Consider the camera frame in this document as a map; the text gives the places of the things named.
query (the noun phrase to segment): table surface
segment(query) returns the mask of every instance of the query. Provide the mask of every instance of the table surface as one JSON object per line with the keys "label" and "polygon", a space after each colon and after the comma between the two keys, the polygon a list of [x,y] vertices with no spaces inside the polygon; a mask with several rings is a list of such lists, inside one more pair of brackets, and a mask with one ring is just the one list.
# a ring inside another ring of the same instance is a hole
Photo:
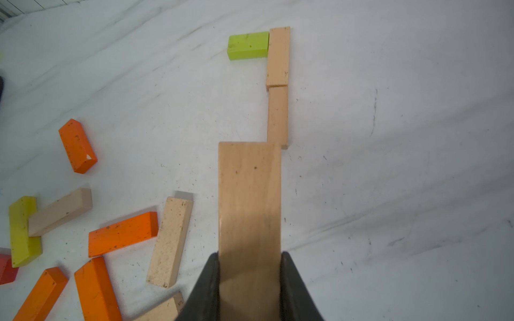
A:
{"label": "table surface", "polygon": [[[72,190],[94,208],[42,237],[0,286],[11,320],[45,268],[70,278],[47,320],[81,320],[88,232],[193,197],[177,284],[145,283],[155,239],[105,255],[124,320],[189,296],[217,251],[217,144],[265,141],[266,59],[232,34],[291,26],[282,249],[326,320],[512,320],[514,3],[88,0],[0,30],[0,247],[8,206]],[[98,156],[71,170],[58,129]]]}

